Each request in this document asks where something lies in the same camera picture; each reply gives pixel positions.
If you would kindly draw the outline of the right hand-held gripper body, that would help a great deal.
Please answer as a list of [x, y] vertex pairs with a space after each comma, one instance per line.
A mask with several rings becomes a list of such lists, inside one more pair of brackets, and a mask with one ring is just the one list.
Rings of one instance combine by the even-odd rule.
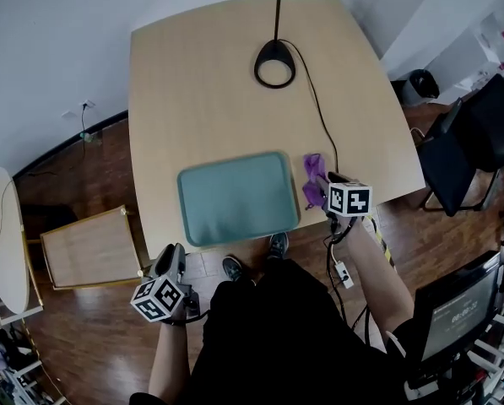
[[329, 171], [326, 209], [342, 218], [362, 218], [371, 213], [371, 186], [351, 181], [345, 175]]

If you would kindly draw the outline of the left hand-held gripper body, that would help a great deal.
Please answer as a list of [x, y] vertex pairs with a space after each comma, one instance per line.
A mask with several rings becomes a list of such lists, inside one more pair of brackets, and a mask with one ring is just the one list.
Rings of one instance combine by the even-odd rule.
[[186, 252], [180, 243], [169, 244], [141, 271], [140, 285], [130, 305], [148, 322], [188, 324], [199, 320], [199, 297], [192, 285], [183, 282]]

